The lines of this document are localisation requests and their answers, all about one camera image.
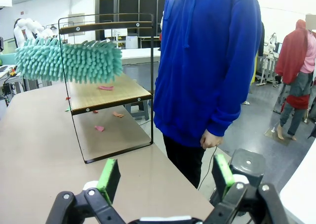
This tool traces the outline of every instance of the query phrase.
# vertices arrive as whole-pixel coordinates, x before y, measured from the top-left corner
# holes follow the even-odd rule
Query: mannequin foot
[[[284,140],[284,137],[283,137],[283,135],[282,135],[283,128],[281,127],[280,124],[278,125],[276,131],[277,131],[277,136],[278,136],[278,138],[281,139],[281,140]]]

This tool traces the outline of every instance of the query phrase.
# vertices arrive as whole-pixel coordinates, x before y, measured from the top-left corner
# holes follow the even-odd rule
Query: blue hoodie
[[[200,147],[239,117],[261,39],[257,0],[166,0],[154,122],[176,142]]]

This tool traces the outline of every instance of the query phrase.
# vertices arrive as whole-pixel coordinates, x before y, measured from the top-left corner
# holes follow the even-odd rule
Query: red paper scrap
[[[98,130],[99,132],[103,132],[104,131],[104,127],[102,126],[94,126],[96,130]]]
[[[101,89],[101,90],[113,90],[114,87],[99,86],[98,88]]]
[[[117,112],[115,112],[115,111],[113,112],[113,115],[116,116],[116,117],[119,117],[119,118],[124,117],[123,114],[119,114],[119,113],[117,113]]]

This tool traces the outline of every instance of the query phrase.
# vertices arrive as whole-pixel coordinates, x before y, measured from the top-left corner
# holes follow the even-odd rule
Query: pink shirt
[[[316,58],[316,39],[311,32],[307,33],[307,53],[304,61],[304,65],[301,68],[301,72],[311,73],[315,68]]]

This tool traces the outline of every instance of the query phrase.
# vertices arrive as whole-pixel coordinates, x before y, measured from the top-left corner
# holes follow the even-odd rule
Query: hand
[[[207,148],[215,147],[222,144],[223,140],[224,139],[222,136],[215,136],[211,134],[208,130],[205,130],[201,137],[200,143],[201,147],[206,150]]]

